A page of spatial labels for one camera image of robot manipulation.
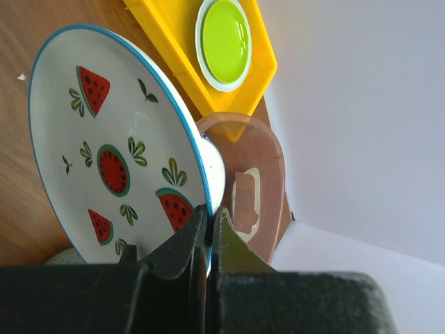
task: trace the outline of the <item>yellow plastic bin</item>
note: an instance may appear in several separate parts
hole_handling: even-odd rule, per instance
[[[203,116],[235,111],[251,116],[277,70],[256,0],[239,0],[250,25],[252,62],[243,84],[230,93],[211,87],[199,67],[195,23],[202,0],[124,0]]]

